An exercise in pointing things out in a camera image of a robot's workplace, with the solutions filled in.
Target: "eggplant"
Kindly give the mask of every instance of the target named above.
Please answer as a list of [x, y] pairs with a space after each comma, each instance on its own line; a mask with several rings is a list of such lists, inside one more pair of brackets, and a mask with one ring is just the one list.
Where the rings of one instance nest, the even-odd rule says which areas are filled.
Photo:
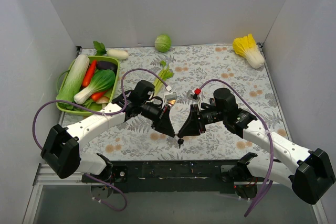
[[117, 75], [118, 66], [109, 61], [98, 61], [96, 67], [97, 69], [111, 69]]

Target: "table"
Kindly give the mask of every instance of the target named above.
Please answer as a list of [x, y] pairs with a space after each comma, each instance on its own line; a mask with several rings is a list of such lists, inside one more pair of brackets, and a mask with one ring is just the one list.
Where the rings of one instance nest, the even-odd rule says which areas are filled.
[[[198, 88], [203, 82], [219, 78], [230, 83], [267, 122], [271, 131], [287, 137], [279, 106], [265, 67], [253, 69], [247, 61], [236, 55], [232, 45], [199, 45], [172, 47], [160, 53], [154, 47], [123, 48], [129, 53], [128, 60], [120, 61], [120, 73], [115, 97], [121, 93], [120, 79], [128, 70], [146, 68], [156, 73], [164, 60], [174, 71], [167, 83], [176, 91], [177, 104], [171, 111], [175, 132], [185, 122], [191, 102], [186, 98], [189, 89]], [[94, 49], [83, 49], [82, 54], [94, 55]], [[153, 82], [154, 77], [144, 71], [130, 73], [124, 82], [125, 90], [133, 89], [138, 81]], [[224, 87], [221, 83], [210, 83], [202, 92], [203, 102], [209, 102], [213, 92]], [[236, 98], [240, 107], [246, 109]], [[65, 114], [62, 126], [82, 120], [82, 116]], [[83, 153], [102, 153], [110, 160], [177, 160], [177, 159], [240, 159], [248, 152], [269, 156], [259, 146], [242, 140], [228, 132], [221, 122], [207, 125], [201, 136], [185, 137], [181, 149], [177, 138], [168, 137], [151, 129], [151, 122], [137, 116], [110, 128], [87, 144]]]

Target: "mushroom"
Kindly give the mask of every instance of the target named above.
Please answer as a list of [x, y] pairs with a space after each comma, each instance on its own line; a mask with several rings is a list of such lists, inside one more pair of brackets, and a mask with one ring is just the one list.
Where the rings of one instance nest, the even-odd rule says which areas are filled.
[[105, 108], [107, 104], [109, 103], [110, 98], [108, 97], [101, 97], [96, 101], [96, 104], [101, 104], [101, 108]]

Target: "green cabbage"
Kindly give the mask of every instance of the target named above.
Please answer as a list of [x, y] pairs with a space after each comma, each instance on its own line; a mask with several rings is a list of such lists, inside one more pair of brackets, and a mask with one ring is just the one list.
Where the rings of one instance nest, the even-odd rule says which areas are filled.
[[170, 46], [172, 45], [172, 41], [170, 40], [170, 37], [166, 34], [159, 35], [155, 40], [155, 48], [159, 52], [167, 52], [170, 49]]
[[[69, 102], [74, 102], [74, 96], [78, 93], [85, 73], [88, 69], [90, 60], [86, 55], [79, 55], [67, 75], [67, 79], [56, 96], [56, 100], [65, 100]], [[67, 110], [72, 110], [73, 105], [66, 103], [58, 103], [62, 108]]]
[[115, 82], [115, 75], [111, 69], [98, 70], [90, 84], [79, 91], [73, 99], [77, 104], [83, 104], [92, 94], [108, 90]]

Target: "bok choy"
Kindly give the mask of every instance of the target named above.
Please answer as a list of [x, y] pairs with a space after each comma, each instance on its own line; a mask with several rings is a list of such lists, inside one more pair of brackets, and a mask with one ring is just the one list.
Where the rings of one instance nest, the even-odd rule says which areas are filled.
[[[86, 55], [79, 55], [76, 58], [63, 87], [56, 96], [56, 100], [74, 101], [74, 96], [78, 93], [80, 86], [82, 85], [89, 63], [90, 60]], [[67, 110], [72, 110], [74, 107], [66, 103], [59, 103], [59, 105]]]
[[114, 82], [115, 74], [112, 70], [98, 70], [92, 77], [90, 84], [79, 91], [73, 99], [77, 104], [83, 104], [92, 94], [109, 89]]

